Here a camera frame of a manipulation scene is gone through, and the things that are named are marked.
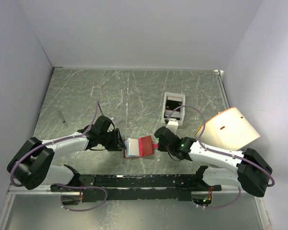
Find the white plastic card tray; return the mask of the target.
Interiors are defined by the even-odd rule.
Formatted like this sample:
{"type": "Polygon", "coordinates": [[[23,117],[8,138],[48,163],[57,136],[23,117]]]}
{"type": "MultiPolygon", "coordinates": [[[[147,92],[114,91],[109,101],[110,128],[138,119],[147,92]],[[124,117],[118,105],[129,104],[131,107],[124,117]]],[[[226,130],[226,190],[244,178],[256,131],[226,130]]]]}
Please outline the white plastic card tray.
{"type": "Polygon", "coordinates": [[[176,119],[178,125],[182,126],[185,117],[185,108],[182,107],[176,111],[174,110],[179,106],[185,105],[185,99],[185,94],[165,92],[162,105],[161,122],[165,123],[165,119],[173,112],[170,118],[176,119]]]}

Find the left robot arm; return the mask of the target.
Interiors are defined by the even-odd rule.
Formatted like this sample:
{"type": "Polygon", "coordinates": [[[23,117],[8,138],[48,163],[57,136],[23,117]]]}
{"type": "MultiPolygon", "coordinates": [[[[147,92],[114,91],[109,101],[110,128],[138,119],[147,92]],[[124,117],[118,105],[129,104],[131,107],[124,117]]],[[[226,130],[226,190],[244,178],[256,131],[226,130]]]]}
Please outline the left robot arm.
{"type": "Polygon", "coordinates": [[[29,138],[7,166],[11,183],[28,190],[41,184],[62,184],[68,191],[75,191],[81,185],[80,173],[67,164],[55,166],[52,162],[67,154],[94,150],[98,145],[107,151],[125,150],[119,129],[109,130],[112,125],[110,118],[101,115],[93,124],[62,138],[29,138]]]}

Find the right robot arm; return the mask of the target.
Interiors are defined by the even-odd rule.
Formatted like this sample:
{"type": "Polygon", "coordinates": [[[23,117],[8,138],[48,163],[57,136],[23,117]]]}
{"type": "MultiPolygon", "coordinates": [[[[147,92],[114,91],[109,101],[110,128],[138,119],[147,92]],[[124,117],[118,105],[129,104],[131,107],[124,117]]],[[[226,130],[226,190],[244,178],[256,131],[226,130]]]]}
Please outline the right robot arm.
{"type": "Polygon", "coordinates": [[[254,149],[233,151],[212,147],[200,141],[179,138],[165,126],[160,127],[154,136],[158,140],[158,150],[167,152],[179,160],[201,161],[217,166],[205,169],[195,177],[194,185],[198,190],[209,186],[229,185],[241,187],[255,197],[264,197],[267,187],[275,182],[271,179],[272,168],[254,149]]]}

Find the red leather card holder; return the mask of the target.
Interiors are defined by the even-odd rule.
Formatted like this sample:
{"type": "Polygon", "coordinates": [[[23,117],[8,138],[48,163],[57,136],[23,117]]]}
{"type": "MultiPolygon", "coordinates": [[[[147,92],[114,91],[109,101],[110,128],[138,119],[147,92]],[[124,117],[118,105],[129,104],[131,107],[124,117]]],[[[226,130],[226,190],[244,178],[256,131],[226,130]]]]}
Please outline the red leather card holder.
{"type": "Polygon", "coordinates": [[[158,148],[156,143],[153,143],[152,136],[145,136],[139,139],[128,138],[124,140],[126,149],[123,151],[124,158],[141,158],[150,156],[154,150],[158,148]]]}

